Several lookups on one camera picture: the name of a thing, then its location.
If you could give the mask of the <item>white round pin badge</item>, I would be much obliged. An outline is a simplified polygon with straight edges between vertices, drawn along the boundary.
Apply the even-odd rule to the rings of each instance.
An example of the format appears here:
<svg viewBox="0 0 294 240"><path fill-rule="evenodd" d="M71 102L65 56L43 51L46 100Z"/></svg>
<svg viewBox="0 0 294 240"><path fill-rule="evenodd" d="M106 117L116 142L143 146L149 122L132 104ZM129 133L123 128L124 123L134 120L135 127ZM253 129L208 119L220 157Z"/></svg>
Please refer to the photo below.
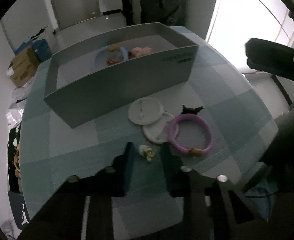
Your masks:
<svg viewBox="0 0 294 240"><path fill-rule="evenodd" d="M144 97L130 105L128 118L136 125L150 125L159 120L163 113L164 107L157 98Z"/></svg>

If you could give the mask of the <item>clear jar red lid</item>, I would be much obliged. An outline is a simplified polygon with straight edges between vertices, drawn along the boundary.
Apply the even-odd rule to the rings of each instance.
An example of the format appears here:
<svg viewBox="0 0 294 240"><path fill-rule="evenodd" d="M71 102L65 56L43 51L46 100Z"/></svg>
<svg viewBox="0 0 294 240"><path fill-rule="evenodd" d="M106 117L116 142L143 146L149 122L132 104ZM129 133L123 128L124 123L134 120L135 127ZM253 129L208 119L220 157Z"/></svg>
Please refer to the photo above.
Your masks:
<svg viewBox="0 0 294 240"><path fill-rule="evenodd" d="M114 64L122 62L123 59L123 55L120 51L112 51L107 55L107 65L112 66Z"/></svg>

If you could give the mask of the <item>pink plush pig charm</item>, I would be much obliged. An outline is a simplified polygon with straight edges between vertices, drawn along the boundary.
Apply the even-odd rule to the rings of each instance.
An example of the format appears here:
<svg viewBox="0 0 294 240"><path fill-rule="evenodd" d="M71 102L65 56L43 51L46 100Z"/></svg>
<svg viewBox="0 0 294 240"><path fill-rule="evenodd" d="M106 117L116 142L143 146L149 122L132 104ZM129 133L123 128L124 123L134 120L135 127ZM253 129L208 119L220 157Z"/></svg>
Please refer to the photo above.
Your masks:
<svg viewBox="0 0 294 240"><path fill-rule="evenodd" d="M145 55L148 55L152 52L152 48L150 47L144 47L144 48L141 48L141 47L135 47L131 50L129 50L128 52L128 55L129 55L129 58L135 58L135 57L141 57L141 56L145 56Z"/></svg>

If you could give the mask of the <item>small cream flower earring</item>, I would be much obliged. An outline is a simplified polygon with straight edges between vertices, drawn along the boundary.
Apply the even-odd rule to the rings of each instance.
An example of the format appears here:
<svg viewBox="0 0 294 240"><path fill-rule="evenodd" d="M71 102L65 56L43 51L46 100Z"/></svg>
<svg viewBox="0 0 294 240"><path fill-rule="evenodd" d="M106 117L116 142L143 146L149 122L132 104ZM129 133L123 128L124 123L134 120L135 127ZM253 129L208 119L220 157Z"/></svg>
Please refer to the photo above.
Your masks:
<svg viewBox="0 0 294 240"><path fill-rule="evenodd" d="M140 145L138 147L138 153L140 156L144 157L148 162L151 162L153 157L155 156L155 152L152 150L150 146Z"/></svg>

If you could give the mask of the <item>black cat shaped clip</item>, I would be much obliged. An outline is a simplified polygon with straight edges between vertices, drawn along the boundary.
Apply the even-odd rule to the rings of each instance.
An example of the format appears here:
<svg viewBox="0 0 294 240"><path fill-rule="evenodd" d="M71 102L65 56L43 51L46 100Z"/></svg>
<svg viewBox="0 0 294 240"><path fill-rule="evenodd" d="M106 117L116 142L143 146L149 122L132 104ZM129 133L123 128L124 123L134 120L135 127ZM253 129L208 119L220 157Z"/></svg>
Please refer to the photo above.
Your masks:
<svg viewBox="0 0 294 240"><path fill-rule="evenodd" d="M203 106L196 107L196 108L190 108L190 107L186 107L186 105L183 105L183 109L182 109L180 114L181 115L182 114L194 114L194 115L197 115L203 109L204 109Z"/></svg>

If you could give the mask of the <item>teal checked tablecloth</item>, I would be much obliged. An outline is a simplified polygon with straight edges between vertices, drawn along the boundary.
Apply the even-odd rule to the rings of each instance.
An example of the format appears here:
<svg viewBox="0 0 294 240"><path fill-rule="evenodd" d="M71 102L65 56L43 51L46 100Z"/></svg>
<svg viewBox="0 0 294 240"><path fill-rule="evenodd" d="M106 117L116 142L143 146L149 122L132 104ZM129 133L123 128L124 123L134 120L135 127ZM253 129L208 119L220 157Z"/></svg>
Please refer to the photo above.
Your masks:
<svg viewBox="0 0 294 240"><path fill-rule="evenodd" d="M175 116L183 106L203 106L200 116L210 126L214 144L204 156L183 161L204 176L224 174L241 186L275 138L277 125L251 84L227 59L185 27L176 31L199 45L191 76L154 97ZM21 125L21 183L29 217L69 176L96 174L123 152L127 142L148 144L142 129L128 119L128 106L70 128L43 101L49 65L46 61L38 68ZM113 214L116 239L148 235L182 220L182 201L169 196L159 155L151 162L135 155L130 189L125 198L114 198Z"/></svg>

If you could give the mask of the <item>brown sandals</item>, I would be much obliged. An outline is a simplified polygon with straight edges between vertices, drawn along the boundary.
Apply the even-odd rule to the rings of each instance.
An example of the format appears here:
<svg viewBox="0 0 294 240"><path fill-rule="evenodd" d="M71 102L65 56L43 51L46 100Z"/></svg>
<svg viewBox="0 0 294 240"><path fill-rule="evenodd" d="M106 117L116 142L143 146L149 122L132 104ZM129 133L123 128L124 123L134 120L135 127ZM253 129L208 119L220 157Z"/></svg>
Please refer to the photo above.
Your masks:
<svg viewBox="0 0 294 240"><path fill-rule="evenodd" d="M20 179L21 178L21 171L20 171L20 145L16 147L16 153L14 155L13 165L15 167L15 176Z"/></svg>

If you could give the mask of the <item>grey cardboard box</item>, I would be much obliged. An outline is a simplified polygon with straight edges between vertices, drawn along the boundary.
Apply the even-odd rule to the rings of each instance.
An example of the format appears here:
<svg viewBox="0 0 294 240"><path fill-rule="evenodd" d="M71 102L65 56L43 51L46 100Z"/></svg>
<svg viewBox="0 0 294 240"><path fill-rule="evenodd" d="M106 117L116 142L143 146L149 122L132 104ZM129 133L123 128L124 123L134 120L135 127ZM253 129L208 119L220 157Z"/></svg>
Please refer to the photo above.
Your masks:
<svg viewBox="0 0 294 240"><path fill-rule="evenodd" d="M129 58L129 50L150 47ZM120 51L123 61L107 65ZM161 23L132 25L87 38L52 56L44 102L71 128L139 98L186 82L198 44Z"/></svg>

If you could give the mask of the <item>dark jordan shoe box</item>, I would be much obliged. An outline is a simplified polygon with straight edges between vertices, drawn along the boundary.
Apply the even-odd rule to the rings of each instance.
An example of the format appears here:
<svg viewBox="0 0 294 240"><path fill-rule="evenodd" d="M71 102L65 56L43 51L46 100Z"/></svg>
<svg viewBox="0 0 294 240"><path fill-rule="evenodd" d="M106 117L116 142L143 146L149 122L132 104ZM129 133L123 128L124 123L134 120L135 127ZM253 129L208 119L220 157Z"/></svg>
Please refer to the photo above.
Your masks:
<svg viewBox="0 0 294 240"><path fill-rule="evenodd" d="M15 223L20 230L23 230L30 222L24 196L12 191L8 192L8 196Z"/></svg>

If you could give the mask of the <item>white plastic bag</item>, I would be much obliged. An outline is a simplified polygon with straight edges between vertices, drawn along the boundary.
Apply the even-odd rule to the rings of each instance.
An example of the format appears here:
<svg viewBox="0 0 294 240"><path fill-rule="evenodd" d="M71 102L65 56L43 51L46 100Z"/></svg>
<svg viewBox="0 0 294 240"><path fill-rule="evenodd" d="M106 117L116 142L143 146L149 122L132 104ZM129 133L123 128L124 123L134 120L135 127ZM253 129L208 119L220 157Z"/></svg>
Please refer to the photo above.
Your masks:
<svg viewBox="0 0 294 240"><path fill-rule="evenodd" d="M7 128L11 130L16 127L23 118L23 113L27 101L27 97L31 93L35 78L32 77L27 83L20 88L15 88L12 92L11 103L6 114Z"/></svg>

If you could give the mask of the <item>black jacket striped shirt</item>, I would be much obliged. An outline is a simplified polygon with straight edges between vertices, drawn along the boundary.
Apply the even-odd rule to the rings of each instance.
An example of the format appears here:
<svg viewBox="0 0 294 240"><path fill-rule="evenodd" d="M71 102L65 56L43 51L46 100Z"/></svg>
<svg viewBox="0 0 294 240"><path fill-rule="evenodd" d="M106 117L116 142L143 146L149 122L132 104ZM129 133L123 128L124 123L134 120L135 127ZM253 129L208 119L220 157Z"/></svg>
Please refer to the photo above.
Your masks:
<svg viewBox="0 0 294 240"><path fill-rule="evenodd" d="M140 22L179 26L185 22L185 0L140 0Z"/></svg>

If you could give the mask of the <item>brown cardboard box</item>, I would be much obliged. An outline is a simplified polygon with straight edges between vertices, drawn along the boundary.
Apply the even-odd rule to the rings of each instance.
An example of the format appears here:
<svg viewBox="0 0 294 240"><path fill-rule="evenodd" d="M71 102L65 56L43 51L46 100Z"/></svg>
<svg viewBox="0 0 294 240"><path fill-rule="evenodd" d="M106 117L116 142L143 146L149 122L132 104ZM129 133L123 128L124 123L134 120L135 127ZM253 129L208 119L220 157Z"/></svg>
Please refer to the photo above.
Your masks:
<svg viewBox="0 0 294 240"><path fill-rule="evenodd" d="M11 60L6 74L14 85L20 88L35 75L39 65L34 49L28 46Z"/></svg>

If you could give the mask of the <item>blue bag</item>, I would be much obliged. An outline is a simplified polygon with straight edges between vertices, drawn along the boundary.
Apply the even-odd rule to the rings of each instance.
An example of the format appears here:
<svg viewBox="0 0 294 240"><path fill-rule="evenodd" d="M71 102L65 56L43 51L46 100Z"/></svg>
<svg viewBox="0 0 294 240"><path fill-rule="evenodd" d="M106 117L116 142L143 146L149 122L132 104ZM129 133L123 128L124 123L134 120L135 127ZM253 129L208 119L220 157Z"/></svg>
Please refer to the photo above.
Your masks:
<svg viewBox="0 0 294 240"><path fill-rule="evenodd" d="M14 52L17 56L22 50L26 49L27 47L31 46L34 50L37 59L40 62L47 61L52 57L52 52L48 46L48 43L45 39L41 40L29 40L27 43L23 42Z"/></svg>

